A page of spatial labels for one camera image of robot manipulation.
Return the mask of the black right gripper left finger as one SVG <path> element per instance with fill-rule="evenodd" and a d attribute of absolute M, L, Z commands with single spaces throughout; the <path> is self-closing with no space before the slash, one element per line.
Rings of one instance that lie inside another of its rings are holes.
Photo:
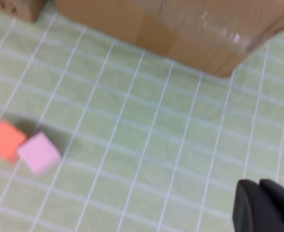
<path fill-rule="evenodd" d="M 284 224 L 261 187 L 247 179 L 238 181 L 233 209 L 236 232 L 283 232 Z"/>

